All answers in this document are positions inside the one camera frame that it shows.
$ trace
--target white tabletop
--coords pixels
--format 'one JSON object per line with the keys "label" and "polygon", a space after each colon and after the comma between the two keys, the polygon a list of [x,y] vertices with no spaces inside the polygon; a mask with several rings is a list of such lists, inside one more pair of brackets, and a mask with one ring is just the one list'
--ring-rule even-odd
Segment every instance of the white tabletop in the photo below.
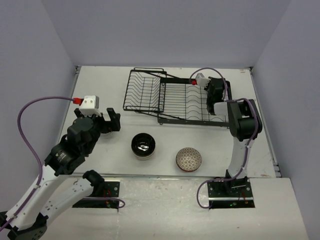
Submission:
{"label": "white tabletop", "polygon": [[[250,179],[255,208],[202,209],[203,179],[122,179],[119,210],[70,208],[43,240],[307,240],[290,179]],[[200,192],[208,204],[208,191]]]}
{"label": "white tabletop", "polygon": [[[156,176],[224,176],[229,166],[233,137],[225,127],[164,124],[159,125],[156,117],[123,110],[123,102],[132,67],[83,66],[81,68],[73,97],[97,95],[99,109],[114,108],[121,114],[120,132],[101,137],[86,162],[76,169],[77,173],[96,170],[101,174],[156,175]],[[188,78],[196,68],[164,68],[169,74]],[[232,98],[248,98],[256,101],[250,71],[247,69],[219,69],[230,81]],[[204,70],[207,77],[218,77],[210,70]],[[76,118],[75,105],[71,104],[64,122],[62,134]],[[152,135],[156,142],[153,156],[138,160],[131,150],[132,138],[139,133]],[[181,171],[175,162],[177,152],[185,147],[197,149],[202,164],[192,173]],[[248,162],[248,176],[274,178],[272,154],[264,131],[253,144]]]}

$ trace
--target dish rack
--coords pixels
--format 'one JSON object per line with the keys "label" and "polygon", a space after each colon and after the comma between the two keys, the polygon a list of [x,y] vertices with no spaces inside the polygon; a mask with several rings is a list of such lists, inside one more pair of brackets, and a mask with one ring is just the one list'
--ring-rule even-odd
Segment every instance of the dish rack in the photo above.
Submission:
{"label": "dish rack", "polygon": [[[232,99],[227,81],[228,99]],[[207,110],[207,91],[188,78],[168,74],[163,68],[135,67],[130,71],[123,110],[157,117],[159,124],[228,127],[225,116]]]}

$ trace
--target rack wire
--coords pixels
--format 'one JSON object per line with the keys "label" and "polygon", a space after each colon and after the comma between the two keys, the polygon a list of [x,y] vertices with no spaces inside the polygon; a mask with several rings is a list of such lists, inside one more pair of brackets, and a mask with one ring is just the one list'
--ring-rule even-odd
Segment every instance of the rack wire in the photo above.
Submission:
{"label": "rack wire", "polygon": [[203,87],[162,68],[131,70],[123,109],[157,117],[160,124],[229,126],[225,116],[208,112],[207,91]]}

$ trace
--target gray wall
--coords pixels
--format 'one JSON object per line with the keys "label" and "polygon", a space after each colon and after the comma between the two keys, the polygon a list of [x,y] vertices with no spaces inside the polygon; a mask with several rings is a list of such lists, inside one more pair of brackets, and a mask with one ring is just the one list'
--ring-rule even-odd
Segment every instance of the gray wall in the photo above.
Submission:
{"label": "gray wall", "polygon": [[290,0],[42,0],[77,65],[248,67]]}
{"label": "gray wall", "polygon": [[320,237],[319,9],[319,0],[293,0],[253,69],[275,155],[312,240]]}
{"label": "gray wall", "polygon": [[[70,96],[75,68],[39,0],[1,0],[0,36],[0,211],[6,211],[38,175],[17,129],[18,112],[38,97]],[[66,106],[48,100],[22,116],[25,134],[41,159],[57,140]]]}

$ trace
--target cable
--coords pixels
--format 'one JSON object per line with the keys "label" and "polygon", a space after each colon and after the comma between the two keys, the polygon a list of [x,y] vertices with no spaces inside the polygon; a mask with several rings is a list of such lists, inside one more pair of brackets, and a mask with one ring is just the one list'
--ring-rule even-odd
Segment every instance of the cable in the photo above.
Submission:
{"label": "cable", "polygon": [[[19,133],[23,139],[23,141],[25,142],[25,144],[27,145],[27,147],[30,149],[30,151],[32,152],[32,154],[34,155],[37,163],[38,163],[38,168],[39,168],[39,176],[38,179],[36,181],[36,186],[39,186],[41,179],[42,179],[42,175],[43,175],[43,170],[42,170],[42,163],[41,160],[38,156],[38,154],[36,153],[36,151],[34,150],[34,148],[31,146],[31,144],[29,143],[29,141],[27,140],[24,131],[22,130],[21,127],[21,116],[22,113],[26,110],[27,107],[29,107],[30,105],[36,103],[36,102],[40,102],[42,100],[48,100],[48,99],[62,99],[62,100],[68,100],[68,101],[74,101],[73,98],[70,97],[65,97],[65,96],[45,96],[45,97],[40,97],[37,98],[35,100],[32,100],[30,102],[28,102],[26,105],[23,106],[23,108],[21,108],[18,117],[17,117],[17,126],[18,126],[18,130]],[[29,193],[29,195],[26,197],[26,199],[24,200],[24,202],[20,205],[20,207],[15,211],[15,213],[13,214],[13,217],[10,218],[2,227],[0,227],[0,232],[6,228],[6,226],[8,226],[17,216],[18,214],[21,212],[21,210],[26,206],[26,204],[29,202],[29,200],[31,199],[31,197],[34,195],[34,193],[36,192],[37,188],[32,189],[32,191]]]}
{"label": "cable", "polygon": [[191,76],[189,77],[189,82],[191,82],[191,78],[193,77],[193,75],[195,75],[197,72],[200,72],[200,71],[206,70],[206,69],[215,71],[215,72],[218,73],[219,76],[222,78],[223,84],[224,84],[223,100],[224,100],[224,101],[227,100],[227,99],[226,99],[226,96],[227,96],[227,92],[228,92],[228,85],[227,85],[226,79],[224,78],[224,76],[222,76],[222,74],[221,74],[218,70],[216,70],[216,69],[214,69],[214,68],[212,68],[212,67],[202,67],[202,68],[198,69],[197,71],[194,71],[194,72],[191,74]]}
{"label": "cable", "polygon": [[119,209],[122,209],[126,205],[125,201],[123,201],[120,198],[116,198],[116,197],[93,197],[93,196],[88,196],[88,197],[84,197],[83,200],[89,200],[89,201],[108,201],[108,200],[109,201],[118,201],[118,202],[122,203],[122,205],[118,207]]}
{"label": "cable", "polygon": [[211,208],[211,205],[209,206],[203,206],[201,205],[200,201],[199,201],[199,192],[200,192],[200,189],[203,185],[207,184],[207,183],[211,183],[211,182],[230,182],[232,180],[235,180],[243,171],[243,168],[246,166],[247,164],[247,161],[248,161],[248,153],[249,153],[249,145],[250,145],[250,142],[253,140],[253,138],[256,136],[256,134],[258,133],[258,128],[259,128],[259,122],[258,122],[258,117],[257,117],[257,114],[255,112],[255,109],[254,109],[254,106],[251,104],[251,102],[247,99],[247,98],[239,98],[237,100],[226,100],[226,102],[228,103],[235,103],[235,102],[239,102],[239,101],[245,101],[248,103],[248,106],[250,108],[250,111],[251,111],[251,114],[254,118],[254,132],[252,134],[252,136],[249,138],[248,142],[246,143],[245,145],[245,152],[244,152],[244,159],[243,159],[243,164],[239,170],[239,172],[234,175],[233,177],[231,178],[214,178],[214,179],[208,179],[206,181],[204,181],[203,183],[200,184],[200,186],[198,187],[197,191],[196,191],[196,201],[198,203],[198,205],[203,208],[203,209],[210,209]]}

